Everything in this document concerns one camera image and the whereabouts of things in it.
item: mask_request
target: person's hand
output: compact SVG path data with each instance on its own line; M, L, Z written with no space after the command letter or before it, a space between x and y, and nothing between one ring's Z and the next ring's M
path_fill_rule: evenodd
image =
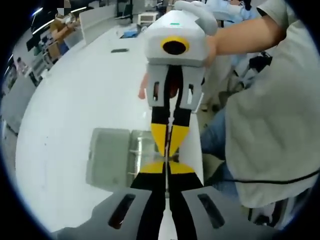
M147 88L147 85L148 85L148 78L149 78L149 75L147 73L144 74L142 82L140 84L140 89L138 94L138 97L140 99L146 98L145 89ZM178 89L179 89L178 82L175 79L173 79L170 83L170 98L173 98L174 96L177 95ZM155 86L154 91L155 91L155 94L158 94L158 86Z
M231 0L229 3L230 5L236 5L236 6L239 6L241 4L239 0Z
M75 24L75 22L70 22L70 23L67 24L67 26L68 26L68 29L72 29L73 30L75 28L76 24Z
M72 28L73 28L73 29L74 29L75 27L80 26L80 19L78 18L78 19L74 20L74 21L71 23L71 25L72 25Z

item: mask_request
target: person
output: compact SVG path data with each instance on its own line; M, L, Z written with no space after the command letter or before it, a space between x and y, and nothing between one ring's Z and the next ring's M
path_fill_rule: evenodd
M68 50L68 46L64 39L75 31L75 27L80 25L80 21L76 20L70 23L66 23L66 19L74 19L75 16L72 13L65 15L64 13L57 13L54 21L50 24L50 32L54 40L58 42L58 47L61 55L64 55Z
M304 24L284 0L267 0L261 17L221 28L207 37L209 66L219 55L276 49L254 84L229 97L200 136L202 152L224 163L213 186L248 208L295 197L317 175L291 184L224 179L288 181L320 167L319 56ZM145 98L146 74L138 96Z
M218 22L218 26L222 28L255 19L258 16L258 12L251 6L250 0L207 0L205 6L213 13ZM246 54L233 55L231 57L232 66L236 67L246 56Z
M29 66L27 66L25 64L25 62L22 61L21 57L17 58L16 63L17 63L16 70L20 75L25 75L27 73L27 71L30 69ZM31 71L28 75L29 75L32 83L37 87L38 81L36 80L34 73Z

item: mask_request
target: jeans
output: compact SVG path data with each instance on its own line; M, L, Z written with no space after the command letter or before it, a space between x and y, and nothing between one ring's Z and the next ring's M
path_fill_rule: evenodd
M60 51L61 55L64 55L66 52L69 51L69 48L68 48L68 46L67 46L67 44L65 42L62 42L58 46L59 46L59 51Z
M223 108L215 114L212 121L200 136L201 149L204 154L211 154L221 160L226 160L226 109ZM238 199L238 192L233 176L224 161L207 181L215 189L233 199Z
M39 85L39 83L38 83L38 81L36 80L34 73L31 72L31 73L29 74L29 77L30 77L32 83L34 84L34 86L37 87L37 86Z

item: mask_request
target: office desk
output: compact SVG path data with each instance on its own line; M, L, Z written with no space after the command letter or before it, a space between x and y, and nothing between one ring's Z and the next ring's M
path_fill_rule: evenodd
M17 186L50 232L79 226L112 194L86 184L93 129L150 129L151 111L138 98L147 63L143 36L119 39L122 31L112 28L87 46L74 46L51 68L25 111L16 146ZM129 52L111 53L117 48ZM179 156L203 180L195 115Z
M10 91L1 100L2 118L16 133L19 133L25 111L36 90L30 77L19 75Z

